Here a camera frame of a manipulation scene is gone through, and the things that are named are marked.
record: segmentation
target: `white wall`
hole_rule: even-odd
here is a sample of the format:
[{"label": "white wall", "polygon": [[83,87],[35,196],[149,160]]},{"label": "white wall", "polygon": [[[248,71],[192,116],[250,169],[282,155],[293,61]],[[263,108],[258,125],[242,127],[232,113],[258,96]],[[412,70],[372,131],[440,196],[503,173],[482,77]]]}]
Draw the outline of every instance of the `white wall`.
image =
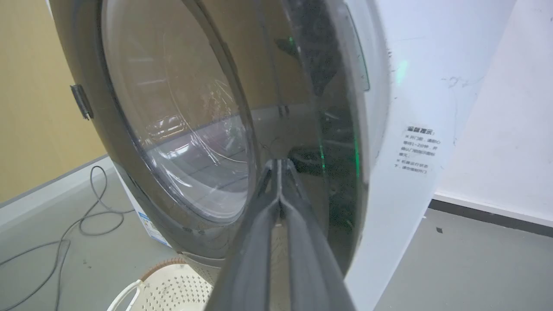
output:
[{"label": "white wall", "polygon": [[518,0],[435,198],[553,226],[552,162],[553,1]]}]

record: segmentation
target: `sticker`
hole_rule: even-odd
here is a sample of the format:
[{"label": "sticker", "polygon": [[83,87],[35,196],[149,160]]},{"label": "sticker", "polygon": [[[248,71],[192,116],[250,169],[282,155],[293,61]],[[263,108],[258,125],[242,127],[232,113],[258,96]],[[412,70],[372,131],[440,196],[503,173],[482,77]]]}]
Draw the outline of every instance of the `sticker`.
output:
[{"label": "sticker", "polygon": [[142,214],[141,212],[138,212],[138,215],[140,216],[140,220],[144,224],[144,227],[146,228],[146,231],[148,232],[149,236],[151,236],[153,239],[167,246],[170,246],[165,240],[165,238],[163,238],[159,230],[154,226],[150,218],[148,218],[146,215]]},{"label": "sticker", "polygon": [[408,126],[403,132],[394,168],[426,175],[441,144],[434,138],[435,133],[431,128]]}]

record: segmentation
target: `white washing machine body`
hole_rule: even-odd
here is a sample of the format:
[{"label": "white washing machine body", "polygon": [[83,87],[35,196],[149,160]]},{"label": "white washing machine body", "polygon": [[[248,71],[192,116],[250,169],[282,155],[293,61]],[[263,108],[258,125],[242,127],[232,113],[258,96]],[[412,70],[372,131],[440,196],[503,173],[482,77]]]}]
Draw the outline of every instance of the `white washing machine body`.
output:
[{"label": "white washing machine body", "polygon": [[368,207],[346,284],[357,309],[372,310],[447,167],[515,0],[346,3],[372,83]]}]

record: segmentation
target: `cable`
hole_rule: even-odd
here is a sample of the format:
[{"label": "cable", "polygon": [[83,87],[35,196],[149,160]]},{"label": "cable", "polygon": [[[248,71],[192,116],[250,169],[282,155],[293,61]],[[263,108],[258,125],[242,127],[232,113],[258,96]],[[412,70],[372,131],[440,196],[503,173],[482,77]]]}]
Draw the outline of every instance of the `cable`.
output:
[{"label": "cable", "polygon": [[[96,188],[94,187],[94,183],[92,182],[92,173],[94,172],[94,169],[96,168],[99,168],[102,170],[102,173],[104,175],[104,180],[106,181],[105,184],[104,184],[104,188],[102,190],[102,193],[100,195],[98,195],[98,192],[96,191]],[[31,298],[36,292],[38,292],[43,286],[44,284],[46,284],[51,278],[52,278],[52,275],[54,275],[54,272],[56,271],[56,268],[58,267],[58,261],[59,261],[59,258],[60,258],[60,250],[61,250],[61,244],[64,243],[64,242],[67,242],[67,248],[65,249],[65,252],[61,258],[61,263],[60,263],[60,269],[59,269],[59,272],[58,272],[58,289],[57,289],[57,292],[56,292],[56,307],[55,307],[55,311],[58,311],[58,308],[59,308],[59,304],[60,304],[60,297],[61,297],[61,270],[63,269],[63,266],[64,266],[64,263],[65,263],[65,258],[67,257],[67,252],[69,251],[69,247],[71,246],[71,241],[70,240],[64,240],[64,237],[65,235],[71,230],[71,228],[73,228],[73,226],[75,226],[76,224],[79,224],[79,231],[81,232],[81,234],[83,234],[84,236],[100,236],[100,235],[104,235],[104,234],[108,234],[112,231],[114,231],[115,229],[119,228],[122,224],[123,224],[123,221],[125,220],[125,216],[124,214],[126,213],[129,213],[129,212],[132,212],[134,211],[133,209],[132,210],[128,210],[128,211],[116,211],[116,210],[113,210],[112,208],[110,208],[109,206],[107,206],[106,204],[104,204],[104,202],[102,201],[102,197],[104,195],[104,193],[106,192],[107,190],[107,174],[106,174],[106,171],[100,167],[100,166],[97,166],[95,165],[94,167],[92,167],[92,169],[90,169],[90,176],[88,178],[89,182],[90,182],[90,187],[92,189],[92,192],[94,193],[94,196],[96,197],[96,202],[94,202],[94,204],[92,204],[92,206],[90,206],[90,208],[86,211],[86,213],[84,214],[83,217],[77,219],[75,222],[73,222],[64,232],[64,234],[61,235],[61,238],[59,240],[56,240],[56,241],[52,241],[52,242],[48,242],[48,243],[44,243],[44,244],[41,244],[41,245],[38,245],[38,246],[35,246],[35,247],[32,247],[26,251],[23,251],[11,258],[8,258],[7,260],[4,260],[3,262],[0,262],[0,266],[11,261],[11,260],[14,260],[16,259],[17,257],[21,256],[21,255],[24,255],[28,252],[32,252],[36,249],[39,249],[39,248],[42,248],[42,247],[45,247],[45,246],[49,246],[49,245],[52,245],[52,244],[57,244],[58,245],[58,249],[56,250],[56,257],[55,257],[55,261],[54,261],[54,266],[52,268],[52,271],[50,271],[50,274],[46,277],[46,279],[44,279],[44,281],[35,289],[33,290],[30,294],[28,294],[25,298],[21,299],[20,301],[16,302],[15,304],[7,307],[7,308],[4,308],[4,309],[0,309],[0,311],[10,311],[12,310],[13,308],[17,307],[18,305],[24,303],[25,301],[27,301],[29,298]],[[103,212],[97,212],[95,214],[90,214],[89,213],[92,211],[92,209],[94,209],[96,207],[96,205],[98,205],[98,203],[100,203],[100,205],[102,205],[104,208],[106,208],[108,211],[103,211]],[[116,214],[116,215],[119,215],[121,217],[121,221],[113,228],[107,230],[107,231],[104,231],[104,232],[93,232],[93,233],[90,233],[90,232],[86,232],[82,229],[82,223],[84,222],[84,220],[86,219],[89,219],[91,217],[94,217],[94,216],[98,216],[98,215],[103,215],[103,214]]]}]

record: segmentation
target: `washing machine door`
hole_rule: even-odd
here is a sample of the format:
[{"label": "washing machine door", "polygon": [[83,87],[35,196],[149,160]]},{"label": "washing machine door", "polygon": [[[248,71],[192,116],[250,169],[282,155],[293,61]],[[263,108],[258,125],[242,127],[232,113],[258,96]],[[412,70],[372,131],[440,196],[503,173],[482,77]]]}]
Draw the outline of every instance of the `washing machine door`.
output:
[{"label": "washing machine door", "polygon": [[347,270],[366,207],[358,98],[369,88],[347,10],[324,0],[51,8],[83,112],[168,243],[210,267],[202,276],[215,280],[273,158],[296,165]]}]

